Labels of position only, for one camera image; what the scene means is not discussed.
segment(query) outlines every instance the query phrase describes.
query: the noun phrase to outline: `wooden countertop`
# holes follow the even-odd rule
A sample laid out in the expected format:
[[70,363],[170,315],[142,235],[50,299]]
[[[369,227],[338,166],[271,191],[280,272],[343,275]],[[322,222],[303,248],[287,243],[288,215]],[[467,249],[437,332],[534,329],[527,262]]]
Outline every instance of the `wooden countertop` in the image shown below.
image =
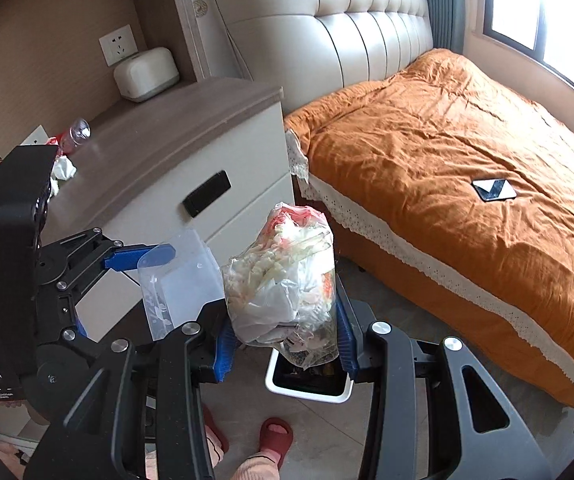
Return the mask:
[[78,172],[49,202],[43,243],[104,225],[189,155],[279,100],[280,88],[233,78],[178,85],[141,104],[121,100],[71,156]]

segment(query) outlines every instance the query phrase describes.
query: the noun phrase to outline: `plastic bag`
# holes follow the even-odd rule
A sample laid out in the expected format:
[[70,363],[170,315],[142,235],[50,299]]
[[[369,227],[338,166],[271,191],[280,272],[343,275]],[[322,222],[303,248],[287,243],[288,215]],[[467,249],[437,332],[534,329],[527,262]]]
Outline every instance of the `plastic bag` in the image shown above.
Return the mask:
[[272,210],[256,241],[221,268],[238,339],[305,369],[338,357],[333,240],[311,207]]

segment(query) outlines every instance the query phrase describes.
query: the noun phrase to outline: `bed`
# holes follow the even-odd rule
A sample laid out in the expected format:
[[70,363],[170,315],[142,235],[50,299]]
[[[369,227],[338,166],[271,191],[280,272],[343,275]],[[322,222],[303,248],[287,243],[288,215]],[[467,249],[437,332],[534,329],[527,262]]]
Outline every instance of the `bed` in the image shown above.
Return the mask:
[[[574,407],[574,134],[433,49],[426,0],[216,0],[279,84],[291,171],[336,250]],[[471,181],[518,196],[482,202]]]

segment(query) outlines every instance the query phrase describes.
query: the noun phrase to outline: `orange bedspread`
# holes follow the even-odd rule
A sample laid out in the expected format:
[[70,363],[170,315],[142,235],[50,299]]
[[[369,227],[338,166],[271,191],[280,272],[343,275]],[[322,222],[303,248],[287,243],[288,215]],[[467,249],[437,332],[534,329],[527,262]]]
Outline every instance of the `orange bedspread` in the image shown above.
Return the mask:
[[[296,110],[285,126],[311,175],[454,270],[467,289],[444,290],[443,276],[405,264],[410,280],[431,286],[403,294],[574,406],[574,134],[564,124],[465,57],[433,50],[388,80]],[[471,186],[480,178],[506,178],[518,197],[482,202]],[[357,259],[382,249],[369,244]],[[374,253],[359,263],[405,288],[392,258]],[[492,300],[472,296],[477,287]]]

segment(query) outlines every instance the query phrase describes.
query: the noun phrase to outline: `gray tile floor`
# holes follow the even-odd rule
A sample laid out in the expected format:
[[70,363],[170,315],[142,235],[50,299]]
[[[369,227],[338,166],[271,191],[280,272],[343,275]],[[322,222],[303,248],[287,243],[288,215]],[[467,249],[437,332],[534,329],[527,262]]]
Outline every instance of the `gray tile floor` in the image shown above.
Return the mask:
[[[367,301],[379,319],[400,327],[410,337],[438,342],[453,330],[391,291],[366,272],[341,260],[337,271],[350,298]],[[295,441],[283,480],[353,480],[358,475],[366,436],[371,387],[358,384],[350,400],[333,405],[300,401],[270,393],[264,387],[268,349],[239,350],[234,368],[223,384],[202,386],[203,400],[230,439],[231,448],[215,469],[228,480],[236,467],[257,450],[258,430],[269,416],[281,416],[294,429]],[[484,356],[478,358],[507,393],[558,476],[574,457],[574,410],[541,390],[500,370]],[[427,468],[426,401],[419,382],[418,478]]]

